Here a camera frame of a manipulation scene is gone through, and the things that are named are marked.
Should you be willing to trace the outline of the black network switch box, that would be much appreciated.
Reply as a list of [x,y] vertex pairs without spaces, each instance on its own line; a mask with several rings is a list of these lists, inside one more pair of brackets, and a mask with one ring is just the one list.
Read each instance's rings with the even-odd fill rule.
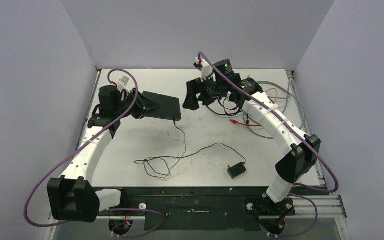
[[160,108],[149,111],[145,117],[176,122],[182,119],[179,98],[149,91],[144,91],[142,95],[160,104]]

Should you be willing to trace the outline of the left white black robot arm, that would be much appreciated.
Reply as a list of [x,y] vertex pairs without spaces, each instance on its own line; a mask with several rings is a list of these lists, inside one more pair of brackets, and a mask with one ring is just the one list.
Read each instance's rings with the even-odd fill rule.
[[119,90],[114,85],[101,87],[98,100],[87,123],[86,140],[60,177],[47,183],[51,213],[56,220],[92,223],[107,209],[118,216],[129,210],[129,201],[122,197],[121,190],[95,190],[91,179],[121,126],[121,119],[129,116],[142,119],[161,105],[152,92]]

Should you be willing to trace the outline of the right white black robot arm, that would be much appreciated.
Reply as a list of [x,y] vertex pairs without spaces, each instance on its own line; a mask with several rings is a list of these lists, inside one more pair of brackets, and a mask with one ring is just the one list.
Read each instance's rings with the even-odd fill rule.
[[195,111],[200,105],[208,106],[220,99],[233,102],[269,133],[283,153],[284,157],[275,165],[276,178],[262,201],[267,213],[276,214],[295,183],[315,165],[314,153],[319,151],[321,140],[293,125],[259,83],[250,77],[241,79],[234,72],[230,60],[212,65],[196,57],[193,65],[200,71],[200,77],[186,83],[184,109]]

